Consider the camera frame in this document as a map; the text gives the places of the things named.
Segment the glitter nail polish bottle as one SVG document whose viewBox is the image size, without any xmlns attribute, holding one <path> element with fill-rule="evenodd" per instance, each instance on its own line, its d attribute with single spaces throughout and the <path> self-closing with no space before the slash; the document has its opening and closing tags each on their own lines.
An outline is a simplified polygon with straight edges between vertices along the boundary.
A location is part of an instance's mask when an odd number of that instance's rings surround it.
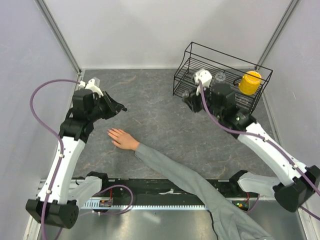
<svg viewBox="0 0 320 240">
<path fill-rule="evenodd" d="M 190 97 L 190 92 L 189 92 L 189 91 L 185 91 L 185 92 L 182 94 L 182 100 L 183 100 L 183 101 L 187 100 L 189 97 Z"/>
</svg>

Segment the person's bare hand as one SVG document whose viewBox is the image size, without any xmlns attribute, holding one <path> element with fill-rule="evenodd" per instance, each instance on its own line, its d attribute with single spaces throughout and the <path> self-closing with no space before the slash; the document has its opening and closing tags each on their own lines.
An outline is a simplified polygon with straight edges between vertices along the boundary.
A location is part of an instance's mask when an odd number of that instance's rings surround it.
<svg viewBox="0 0 320 240">
<path fill-rule="evenodd" d="M 108 136 L 111 138 L 111 142 L 122 150 L 136 151 L 140 144 L 135 138 L 122 129 L 111 128 L 108 130 Z"/>
</svg>

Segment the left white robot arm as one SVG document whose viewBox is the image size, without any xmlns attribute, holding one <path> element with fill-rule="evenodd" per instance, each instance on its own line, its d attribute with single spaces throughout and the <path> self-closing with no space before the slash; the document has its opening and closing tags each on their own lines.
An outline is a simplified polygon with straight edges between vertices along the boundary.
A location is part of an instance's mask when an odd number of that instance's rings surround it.
<svg viewBox="0 0 320 240">
<path fill-rule="evenodd" d="M 71 229 L 80 208 L 95 194 L 106 196 L 110 191 L 105 173 L 91 171 L 82 183 L 70 191 L 70 184 L 79 156 L 88 142 L 94 123 L 108 120 L 127 108 L 105 91 L 80 89 L 72 96 L 72 107 L 60 125 L 58 148 L 48 177 L 36 199 L 29 199 L 25 209 L 38 222 Z"/>
</svg>

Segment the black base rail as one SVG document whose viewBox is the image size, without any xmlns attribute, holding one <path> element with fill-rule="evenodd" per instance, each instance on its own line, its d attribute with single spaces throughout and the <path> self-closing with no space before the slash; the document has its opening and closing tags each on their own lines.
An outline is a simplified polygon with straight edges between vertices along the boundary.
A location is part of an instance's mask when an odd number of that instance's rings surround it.
<svg viewBox="0 0 320 240">
<path fill-rule="evenodd" d="M 229 180 L 207 180 L 220 194 L 234 205 L 247 209 L 251 200 L 258 195 L 246 193 Z M 204 205 L 194 194 L 188 193 L 167 179 L 111 178 L 109 186 L 122 185 L 133 192 L 133 205 Z M 115 187 L 91 199 L 102 200 L 103 204 L 128 205 L 131 195 L 124 187 Z"/>
</svg>

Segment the grey sleeved forearm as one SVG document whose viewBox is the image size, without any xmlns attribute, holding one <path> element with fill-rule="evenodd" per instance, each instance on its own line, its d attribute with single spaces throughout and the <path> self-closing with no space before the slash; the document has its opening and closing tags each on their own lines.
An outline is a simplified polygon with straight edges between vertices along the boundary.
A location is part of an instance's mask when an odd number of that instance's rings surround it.
<svg viewBox="0 0 320 240">
<path fill-rule="evenodd" d="M 212 227 L 219 240 L 272 240 L 250 216 L 230 203 L 205 178 L 159 151 L 139 144 L 135 156 L 166 177 L 180 189 L 196 195 L 212 216 Z"/>
</svg>

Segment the clear glass cup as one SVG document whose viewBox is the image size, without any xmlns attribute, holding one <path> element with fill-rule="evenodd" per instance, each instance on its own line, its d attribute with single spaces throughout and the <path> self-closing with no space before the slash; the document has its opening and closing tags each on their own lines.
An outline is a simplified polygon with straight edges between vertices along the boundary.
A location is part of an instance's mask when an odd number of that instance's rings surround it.
<svg viewBox="0 0 320 240">
<path fill-rule="evenodd" d="M 217 72 L 212 79 L 212 86 L 217 84 L 223 84 L 225 82 L 226 75 L 224 72 Z"/>
</svg>

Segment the yellow mug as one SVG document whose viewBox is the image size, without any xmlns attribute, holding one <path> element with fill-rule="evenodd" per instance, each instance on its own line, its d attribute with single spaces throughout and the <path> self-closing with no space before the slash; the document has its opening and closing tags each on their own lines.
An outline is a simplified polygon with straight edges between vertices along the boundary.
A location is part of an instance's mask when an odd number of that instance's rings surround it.
<svg viewBox="0 0 320 240">
<path fill-rule="evenodd" d="M 238 87 L 244 95 L 251 96 L 256 93 L 262 82 L 260 73 L 254 70 L 247 71 L 243 76 L 236 78 L 233 85 Z"/>
</svg>

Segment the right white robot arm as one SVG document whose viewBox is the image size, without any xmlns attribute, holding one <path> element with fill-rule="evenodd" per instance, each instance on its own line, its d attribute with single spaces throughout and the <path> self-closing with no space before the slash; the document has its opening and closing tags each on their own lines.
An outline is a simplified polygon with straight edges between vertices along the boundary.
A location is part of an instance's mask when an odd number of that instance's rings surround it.
<svg viewBox="0 0 320 240">
<path fill-rule="evenodd" d="M 215 124 L 249 147 L 276 175 L 267 177 L 240 170 L 229 184 L 233 196 L 252 192 L 274 197 L 285 210 L 295 212 L 320 192 L 319 167 L 306 166 L 286 152 L 247 110 L 237 106 L 236 93 L 228 84 L 213 89 L 199 85 L 185 91 L 182 100 L 195 113 L 205 110 Z"/>
</svg>

